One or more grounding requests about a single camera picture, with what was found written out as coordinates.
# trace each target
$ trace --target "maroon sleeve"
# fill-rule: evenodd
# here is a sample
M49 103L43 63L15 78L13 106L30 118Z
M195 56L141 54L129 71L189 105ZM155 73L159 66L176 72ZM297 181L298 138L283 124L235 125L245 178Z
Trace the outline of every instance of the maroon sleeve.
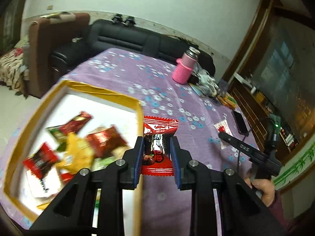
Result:
M290 222L284 219L281 196L278 191L275 192L275 200L269 206L269 210L273 214L273 216L280 222L283 228L288 230L290 227Z

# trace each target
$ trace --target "floral tablecloth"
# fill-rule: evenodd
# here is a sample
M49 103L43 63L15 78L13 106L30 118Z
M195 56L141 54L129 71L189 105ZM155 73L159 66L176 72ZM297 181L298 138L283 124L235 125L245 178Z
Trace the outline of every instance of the floral tablecloth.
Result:
M140 100L145 115L178 119L175 136L193 159L218 171L236 168L238 152L231 146L221 149L214 127L226 119L232 134L242 138L231 110L199 98L188 85L174 82L171 77L174 67L155 58L113 48L82 63L63 78L133 96ZM2 193L4 171L19 129L0 160L0 202L10 217L28 229L31 222ZM258 148L252 134L246 142ZM239 165L243 175L251 166L246 155L241 154ZM144 176L141 235L189 235L190 210L191 191L179 191L174 177Z

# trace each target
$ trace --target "green bamboo decoration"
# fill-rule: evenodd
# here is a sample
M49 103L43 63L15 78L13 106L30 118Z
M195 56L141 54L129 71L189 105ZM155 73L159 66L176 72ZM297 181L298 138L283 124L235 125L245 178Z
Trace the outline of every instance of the green bamboo decoration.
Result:
M315 142L312 146L303 154L301 158L297 160L289 169L287 169L281 176L277 177L273 182L275 185L281 184L284 185L287 178L291 175L296 175L300 173L305 166L306 162L313 162L315 156Z

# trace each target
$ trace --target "silver screw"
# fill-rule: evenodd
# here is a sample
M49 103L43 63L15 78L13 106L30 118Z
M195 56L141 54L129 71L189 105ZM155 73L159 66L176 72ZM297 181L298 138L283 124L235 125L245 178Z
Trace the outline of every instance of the silver screw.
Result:
M89 173L89 170L88 170L88 169L81 169L81 170L80 170L80 175L81 175L81 176L86 176L88 173Z
M225 173L226 173L227 175L229 175L229 176L233 176L233 175L235 174L235 171L232 170L232 169L226 169L226 170L225 170Z
M189 162L189 164L190 164L190 166L192 166L192 167L196 167L196 166L198 166L199 162L197 162L196 160L191 160L191 161Z
M123 159L120 159L120 160L116 160L116 165L118 166L122 166L122 165L125 165L126 161L123 160Z

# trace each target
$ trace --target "black cable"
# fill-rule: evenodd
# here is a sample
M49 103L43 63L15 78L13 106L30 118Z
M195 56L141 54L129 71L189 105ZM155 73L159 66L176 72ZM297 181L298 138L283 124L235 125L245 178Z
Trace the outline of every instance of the black cable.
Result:
M258 120L258 122L262 123L264 120L270 120L270 121L272 121L272 123L275 123L275 122L273 121L273 119L271 119L271 118L269 118L269 117L265 117L265 118L263 118L263 119L260 119L260 120ZM252 131L253 127L257 125L258 122L256 122L256 123L249 129L249 131L247 131L247 133L244 135L244 138L243 138L242 142L244 142L245 138L249 136L249 133ZM240 157L240 154L241 154L241 151L238 151L238 157L237 157L237 173L238 173L238 170L239 170L239 157Z

